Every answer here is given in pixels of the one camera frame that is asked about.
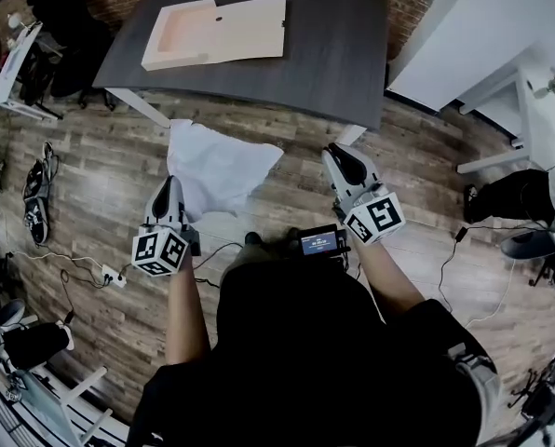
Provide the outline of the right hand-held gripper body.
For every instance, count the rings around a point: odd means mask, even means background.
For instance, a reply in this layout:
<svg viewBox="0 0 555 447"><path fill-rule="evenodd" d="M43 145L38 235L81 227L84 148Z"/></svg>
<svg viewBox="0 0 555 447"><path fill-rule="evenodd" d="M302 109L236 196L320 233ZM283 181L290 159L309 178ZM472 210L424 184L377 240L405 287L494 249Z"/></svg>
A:
<svg viewBox="0 0 555 447"><path fill-rule="evenodd" d="M363 245L375 244L406 224L397 195L381 183L362 193L337 199L333 210Z"/></svg>

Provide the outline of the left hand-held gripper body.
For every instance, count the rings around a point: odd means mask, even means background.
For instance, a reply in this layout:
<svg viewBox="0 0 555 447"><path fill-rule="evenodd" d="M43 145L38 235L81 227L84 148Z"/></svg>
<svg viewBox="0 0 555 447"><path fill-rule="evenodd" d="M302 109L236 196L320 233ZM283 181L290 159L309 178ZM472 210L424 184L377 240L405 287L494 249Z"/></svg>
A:
<svg viewBox="0 0 555 447"><path fill-rule="evenodd" d="M177 232L168 226L143 224L132 241L131 265L151 277L174 275L187 251L200 255L199 233L190 225Z"/></svg>

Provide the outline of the white A4 paper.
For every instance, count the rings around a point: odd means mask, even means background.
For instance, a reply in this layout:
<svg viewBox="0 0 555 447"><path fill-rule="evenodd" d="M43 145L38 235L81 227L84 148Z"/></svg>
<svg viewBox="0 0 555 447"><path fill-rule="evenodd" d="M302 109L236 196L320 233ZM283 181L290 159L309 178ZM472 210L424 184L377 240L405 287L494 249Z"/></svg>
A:
<svg viewBox="0 0 555 447"><path fill-rule="evenodd" d="M209 212L236 215L283 156L269 143L244 142L189 119L172 119L167 167L178 178L188 221Z"/></svg>

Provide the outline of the beige folder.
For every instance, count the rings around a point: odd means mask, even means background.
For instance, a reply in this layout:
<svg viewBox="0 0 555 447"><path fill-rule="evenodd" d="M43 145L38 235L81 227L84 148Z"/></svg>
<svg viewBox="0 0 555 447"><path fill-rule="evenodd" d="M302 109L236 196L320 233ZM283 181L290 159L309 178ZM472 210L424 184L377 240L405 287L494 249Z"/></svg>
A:
<svg viewBox="0 0 555 447"><path fill-rule="evenodd" d="M283 55L287 0L218 7L200 0L160 9L142 56L148 71Z"/></svg>

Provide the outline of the person's left forearm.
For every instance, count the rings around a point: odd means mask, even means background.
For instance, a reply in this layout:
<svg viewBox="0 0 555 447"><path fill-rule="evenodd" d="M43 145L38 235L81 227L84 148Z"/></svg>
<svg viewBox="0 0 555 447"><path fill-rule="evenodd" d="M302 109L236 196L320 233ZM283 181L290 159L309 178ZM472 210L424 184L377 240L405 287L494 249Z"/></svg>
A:
<svg viewBox="0 0 555 447"><path fill-rule="evenodd" d="M190 250L181 269L169 279L165 357L168 365L202 359L210 340L196 284Z"/></svg>

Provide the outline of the person's right forearm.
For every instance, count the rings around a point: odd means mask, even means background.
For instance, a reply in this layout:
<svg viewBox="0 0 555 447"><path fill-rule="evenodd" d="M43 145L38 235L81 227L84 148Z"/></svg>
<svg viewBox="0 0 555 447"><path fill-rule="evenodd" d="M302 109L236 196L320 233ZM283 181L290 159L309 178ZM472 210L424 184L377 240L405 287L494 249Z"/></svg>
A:
<svg viewBox="0 0 555 447"><path fill-rule="evenodd" d="M353 236L361 268L385 322L391 322L425 301L386 248L380 243L364 245Z"/></svg>

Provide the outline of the small black screen device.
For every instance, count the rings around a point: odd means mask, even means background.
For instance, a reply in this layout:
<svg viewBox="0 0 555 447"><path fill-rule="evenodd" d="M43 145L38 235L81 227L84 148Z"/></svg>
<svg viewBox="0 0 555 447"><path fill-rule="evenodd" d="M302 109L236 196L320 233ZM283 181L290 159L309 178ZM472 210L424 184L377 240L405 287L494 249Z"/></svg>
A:
<svg viewBox="0 0 555 447"><path fill-rule="evenodd" d="M302 230L297 239L303 256L337 257L350 251L346 231L335 223Z"/></svg>

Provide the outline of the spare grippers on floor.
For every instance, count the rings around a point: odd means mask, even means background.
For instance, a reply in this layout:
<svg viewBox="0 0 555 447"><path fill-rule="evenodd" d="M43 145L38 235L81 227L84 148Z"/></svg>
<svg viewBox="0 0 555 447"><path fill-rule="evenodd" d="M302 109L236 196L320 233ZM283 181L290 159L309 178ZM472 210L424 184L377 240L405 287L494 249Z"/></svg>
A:
<svg viewBox="0 0 555 447"><path fill-rule="evenodd" d="M55 154L52 144L44 142L42 157L35 160L23 187L24 223L34 244L38 246L47 241L49 192L59 164L60 158Z"/></svg>

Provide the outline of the dark grey desk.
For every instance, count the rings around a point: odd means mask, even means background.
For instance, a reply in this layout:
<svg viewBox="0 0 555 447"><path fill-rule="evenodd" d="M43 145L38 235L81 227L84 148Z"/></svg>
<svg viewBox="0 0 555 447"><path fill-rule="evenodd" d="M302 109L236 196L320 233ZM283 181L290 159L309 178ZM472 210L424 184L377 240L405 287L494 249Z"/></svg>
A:
<svg viewBox="0 0 555 447"><path fill-rule="evenodd" d="M283 57L147 72L141 60L159 10L189 1L196 0L140 0L110 46L94 87L107 89L160 126L168 126L169 119L137 90L273 104L379 129L388 0L286 0Z"/></svg>

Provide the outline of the grey floor fan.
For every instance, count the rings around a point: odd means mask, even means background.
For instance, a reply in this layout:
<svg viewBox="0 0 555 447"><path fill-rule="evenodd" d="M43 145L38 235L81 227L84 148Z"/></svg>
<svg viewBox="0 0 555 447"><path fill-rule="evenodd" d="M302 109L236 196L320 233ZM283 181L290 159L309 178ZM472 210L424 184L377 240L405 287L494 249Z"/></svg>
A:
<svg viewBox="0 0 555 447"><path fill-rule="evenodd" d="M533 260L555 254L555 217L549 227L536 222L517 230L501 242L500 250L514 260Z"/></svg>

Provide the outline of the person's black shirt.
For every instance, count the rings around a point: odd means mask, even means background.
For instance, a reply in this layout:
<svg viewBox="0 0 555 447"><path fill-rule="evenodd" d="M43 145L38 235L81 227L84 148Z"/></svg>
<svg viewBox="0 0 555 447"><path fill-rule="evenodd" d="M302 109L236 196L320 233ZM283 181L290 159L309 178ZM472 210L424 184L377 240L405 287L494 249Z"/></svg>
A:
<svg viewBox="0 0 555 447"><path fill-rule="evenodd" d="M246 245L220 284L216 344L161 366L127 447L476 447L494 362L437 300L385 322L331 259Z"/></svg>

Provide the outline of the large white desk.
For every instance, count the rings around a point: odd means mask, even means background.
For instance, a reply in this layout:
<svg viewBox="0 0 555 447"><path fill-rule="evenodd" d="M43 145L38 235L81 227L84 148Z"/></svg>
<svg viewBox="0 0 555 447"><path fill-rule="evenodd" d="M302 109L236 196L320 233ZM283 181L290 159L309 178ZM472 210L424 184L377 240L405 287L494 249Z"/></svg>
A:
<svg viewBox="0 0 555 447"><path fill-rule="evenodd" d="M538 100L555 67L555 0L434 0L398 57L387 88L465 115L514 88L518 148L457 166L460 174L527 160L555 167L555 97Z"/></svg>

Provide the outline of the black office chair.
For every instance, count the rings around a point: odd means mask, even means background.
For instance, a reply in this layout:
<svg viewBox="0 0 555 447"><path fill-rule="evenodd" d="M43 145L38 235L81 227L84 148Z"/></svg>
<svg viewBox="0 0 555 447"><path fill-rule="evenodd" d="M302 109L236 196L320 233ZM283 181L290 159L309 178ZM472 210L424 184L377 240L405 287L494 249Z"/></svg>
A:
<svg viewBox="0 0 555 447"><path fill-rule="evenodd" d="M61 59L55 65L50 86L54 98L78 95L78 105L84 109L88 96L99 93L109 110L115 105L104 89L93 83L113 37L109 26L95 19L88 10L87 0L26 0L43 29L61 46Z"/></svg>

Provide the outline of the small white table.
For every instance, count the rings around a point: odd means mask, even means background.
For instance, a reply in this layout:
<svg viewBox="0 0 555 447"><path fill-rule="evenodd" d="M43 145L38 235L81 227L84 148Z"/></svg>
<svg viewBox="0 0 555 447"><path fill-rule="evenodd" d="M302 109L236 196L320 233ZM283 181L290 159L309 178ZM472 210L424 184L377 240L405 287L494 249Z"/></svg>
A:
<svg viewBox="0 0 555 447"><path fill-rule="evenodd" d="M35 120L62 120L62 116L45 108L37 102L27 105L13 98L13 86L20 82L20 68L24 63L29 51L41 32L43 24L33 23L30 27L23 29L15 41L15 46L9 51L7 59L0 70L0 107L20 115L29 116Z"/></svg>

